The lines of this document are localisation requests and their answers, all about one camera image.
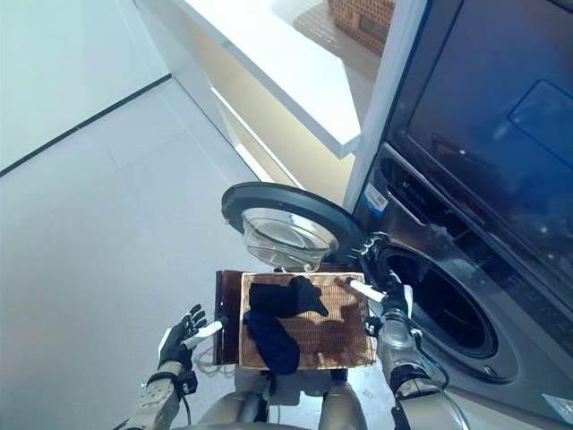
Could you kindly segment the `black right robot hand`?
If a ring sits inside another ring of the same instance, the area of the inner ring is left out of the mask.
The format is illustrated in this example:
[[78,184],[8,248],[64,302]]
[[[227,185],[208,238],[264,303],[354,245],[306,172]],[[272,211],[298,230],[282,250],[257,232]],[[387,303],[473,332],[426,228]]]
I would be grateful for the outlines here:
[[385,312],[396,309],[408,319],[412,318],[413,289],[410,285],[404,284],[393,270],[385,276],[382,282],[383,289],[350,277],[346,278],[345,284],[367,299],[381,304]]

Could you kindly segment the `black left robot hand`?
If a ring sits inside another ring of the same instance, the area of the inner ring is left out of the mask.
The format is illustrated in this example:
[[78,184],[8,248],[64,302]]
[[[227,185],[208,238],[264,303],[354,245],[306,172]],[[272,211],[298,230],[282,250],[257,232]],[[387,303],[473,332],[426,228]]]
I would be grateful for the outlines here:
[[158,346],[158,368],[168,362],[176,362],[184,370],[190,370],[196,347],[227,325],[225,316],[208,322],[201,304],[193,305],[179,323],[166,329]]

